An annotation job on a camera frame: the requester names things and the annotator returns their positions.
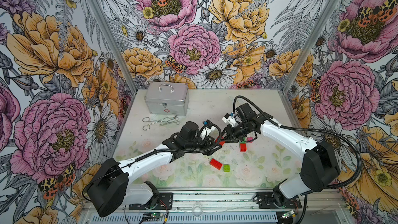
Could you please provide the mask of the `aluminium frame post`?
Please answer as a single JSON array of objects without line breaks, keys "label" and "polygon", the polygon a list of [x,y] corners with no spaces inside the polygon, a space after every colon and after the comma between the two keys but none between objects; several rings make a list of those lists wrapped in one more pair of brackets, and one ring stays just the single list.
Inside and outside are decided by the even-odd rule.
[{"label": "aluminium frame post", "polygon": [[104,34],[110,50],[112,51],[118,65],[120,66],[121,72],[123,73],[123,76],[130,91],[132,92],[133,96],[136,96],[137,86],[122,56],[122,51],[120,50],[114,34],[112,33],[112,29],[108,23],[107,16],[102,10],[102,4],[100,3],[100,0],[87,0],[87,2],[90,6],[93,17],[97,20],[97,23],[102,30],[102,33]]},{"label": "aluminium frame post", "polygon": [[298,73],[301,70],[301,67],[304,65],[304,62],[307,60],[316,39],[321,34],[323,27],[326,25],[329,16],[332,14],[336,6],[341,2],[341,0],[328,0],[325,4],[325,8],[320,11],[319,18],[315,22],[314,27],[312,28],[310,35],[304,44],[300,55],[298,56],[294,66],[292,67],[291,72],[288,77],[284,81],[282,86],[282,93],[287,94],[289,87],[295,81]]}]

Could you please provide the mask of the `steel forceps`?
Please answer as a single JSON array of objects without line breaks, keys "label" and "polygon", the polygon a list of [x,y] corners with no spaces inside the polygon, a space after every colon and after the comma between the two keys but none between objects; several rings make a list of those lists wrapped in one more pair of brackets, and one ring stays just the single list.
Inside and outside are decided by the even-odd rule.
[{"label": "steel forceps", "polygon": [[166,125],[170,125],[170,124],[180,125],[180,121],[178,121],[178,120],[173,120],[173,121],[149,121],[148,123],[143,125],[142,130],[143,131],[148,131],[148,130],[151,129],[151,127],[153,125],[158,125],[158,126],[162,127],[162,126],[166,126]]}]

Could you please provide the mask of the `aluminium frame post right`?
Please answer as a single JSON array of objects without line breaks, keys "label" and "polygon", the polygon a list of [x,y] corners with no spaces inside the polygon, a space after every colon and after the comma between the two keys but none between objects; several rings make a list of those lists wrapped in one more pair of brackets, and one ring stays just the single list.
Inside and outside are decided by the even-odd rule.
[{"label": "aluminium frame post right", "polygon": [[304,65],[304,62],[307,60],[316,39],[321,34],[323,27],[326,25],[329,16],[332,14],[336,6],[341,2],[341,0],[328,0],[325,4],[325,8],[320,11],[319,18],[315,22],[314,27],[312,28],[310,35],[304,44],[300,55],[298,56],[294,66],[292,67],[291,72],[288,77],[284,81],[282,86],[282,93],[287,94],[289,87],[295,81],[298,73],[301,70],[301,67]]}]

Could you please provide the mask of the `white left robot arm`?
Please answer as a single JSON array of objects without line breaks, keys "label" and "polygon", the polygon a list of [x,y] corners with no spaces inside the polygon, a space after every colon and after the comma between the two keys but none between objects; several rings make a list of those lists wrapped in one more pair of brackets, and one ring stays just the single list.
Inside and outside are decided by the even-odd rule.
[{"label": "white left robot arm", "polygon": [[110,158],[98,169],[84,188],[86,199],[95,207],[100,217],[106,217],[121,205],[147,204],[154,200],[155,187],[145,182],[129,190],[129,184],[144,174],[167,165],[185,154],[201,153],[209,156],[220,148],[224,131],[208,122],[202,128],[192,121],[164,140],[153,150],[135,158],[117,162]]}]

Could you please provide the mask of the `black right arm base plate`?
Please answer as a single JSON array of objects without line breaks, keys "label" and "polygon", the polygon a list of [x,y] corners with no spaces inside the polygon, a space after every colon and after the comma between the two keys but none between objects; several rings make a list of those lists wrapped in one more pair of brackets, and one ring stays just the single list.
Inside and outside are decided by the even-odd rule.
[{"label": "black right arm base plate", "polygon": [[280,193],[271,191],[257,192],[252,201],[257,203],[260,209],[302,208],[302,203],[298,196],[288,199]]}]

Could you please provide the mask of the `long red lego brick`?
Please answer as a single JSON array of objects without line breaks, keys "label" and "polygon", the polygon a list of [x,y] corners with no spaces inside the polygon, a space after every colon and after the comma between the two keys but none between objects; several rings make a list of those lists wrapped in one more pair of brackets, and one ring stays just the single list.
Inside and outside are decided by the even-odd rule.
[{"label": "long red lego brick", "polygon": [[223,167],[223,164],[216,159],[211,159],[209,164],[217,170],[221,170]]}]

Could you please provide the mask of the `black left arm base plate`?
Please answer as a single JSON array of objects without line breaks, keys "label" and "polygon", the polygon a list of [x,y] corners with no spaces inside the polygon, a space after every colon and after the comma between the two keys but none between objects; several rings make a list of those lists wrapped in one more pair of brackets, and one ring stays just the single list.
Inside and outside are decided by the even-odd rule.
[{"label": "black left arm base plate", "polygon": [[149,211],[149,210],[171,210],[173,206],[174,194],[171,192],[161,192],[155,194],[145,204],[130,204],[129,210],[131,211]]}]

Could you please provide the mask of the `steel surgical scissors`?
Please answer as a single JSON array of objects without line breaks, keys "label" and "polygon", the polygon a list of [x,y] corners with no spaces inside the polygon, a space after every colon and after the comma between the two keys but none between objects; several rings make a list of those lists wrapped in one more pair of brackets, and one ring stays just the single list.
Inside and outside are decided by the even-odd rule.
[{"label": "steel surgical scissors", "polygon": [[144,117],[142,119],[142,122],[172,122],[172,121],[178,121],[179,118],[177,116],[175,117],[164,117],[161,119],[155,119],[155,118],[150,118],[150,117]]}]

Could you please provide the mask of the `aluminium frame post left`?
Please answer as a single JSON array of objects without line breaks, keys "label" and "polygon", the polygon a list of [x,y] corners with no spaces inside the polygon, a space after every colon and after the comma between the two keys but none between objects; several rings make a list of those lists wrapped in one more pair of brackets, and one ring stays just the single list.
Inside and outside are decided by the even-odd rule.
[{"label": "aluminium frame post left", "polygon": [[108,23],[107,16],[102,10],[102,4],[100,3],[100,0],[87,0],[87,2],[90,6],[93,17],[97,20],[97,23],[102,30],[102,33],[104,34],[110,50],[112,51],[118,65],[120,66],[121,72],[123,73],[123,76],[130,91],[132,92],[133,96],[136,96],[137,86],[122,56],[122,51],[120,50],[114,34],[112,33],[112,29]]}]

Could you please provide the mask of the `aluminium front rail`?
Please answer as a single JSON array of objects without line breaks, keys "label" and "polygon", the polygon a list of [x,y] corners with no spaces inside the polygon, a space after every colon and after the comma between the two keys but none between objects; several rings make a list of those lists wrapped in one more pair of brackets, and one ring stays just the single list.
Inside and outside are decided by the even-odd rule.
[{"label": "aluminium front rail", "polygon": [[[270,188],[160,188],[159,192],[173,194],[172,210],[188,211],[200,204],[206,212],[255,211],[259,209],[253,198],[258,192],[272,192]],[[338,190],[324,190],[308,196],[308,211],[345,209]]]}]

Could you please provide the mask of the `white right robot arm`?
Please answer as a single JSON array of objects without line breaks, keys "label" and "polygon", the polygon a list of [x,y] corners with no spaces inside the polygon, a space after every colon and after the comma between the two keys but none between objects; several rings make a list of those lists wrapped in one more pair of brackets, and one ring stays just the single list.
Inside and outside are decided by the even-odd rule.
[{"label": "white right robot arm", "polygon": [[300,173],[279,183],[272,193],[273,203],[283,207],[286,203],[308,192],[321,192],[335,180],[341,170],[333,147],[327,142],[317,142],[280,124],[271,115],[255,113],[249,104],[241,105],[235,114],[225,114],[226,138],[242,141],[247,135],[262,134],[287,148],[301,159]]}]

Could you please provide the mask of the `lime green lego brick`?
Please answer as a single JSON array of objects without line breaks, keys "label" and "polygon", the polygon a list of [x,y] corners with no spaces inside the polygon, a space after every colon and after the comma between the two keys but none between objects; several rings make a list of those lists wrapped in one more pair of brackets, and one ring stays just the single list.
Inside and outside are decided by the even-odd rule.
[{"label": "lime green lego brick", "polygon": [[223,171],[224,171],[224,172],[230,172],[230,171],[231,171],[230,165],[229,165],[229,164],[224,164],[224,165],[223,165]]}]

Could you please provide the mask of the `silver metal case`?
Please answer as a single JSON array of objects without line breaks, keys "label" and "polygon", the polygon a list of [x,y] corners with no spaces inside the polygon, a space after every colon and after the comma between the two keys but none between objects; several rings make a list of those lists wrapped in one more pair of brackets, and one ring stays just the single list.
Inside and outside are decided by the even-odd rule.
[{"label": "silver metal case", "polygon": [[189,104],[189,87],[183,83],[152,82],[144,97],[151,114],[185,116]]}]

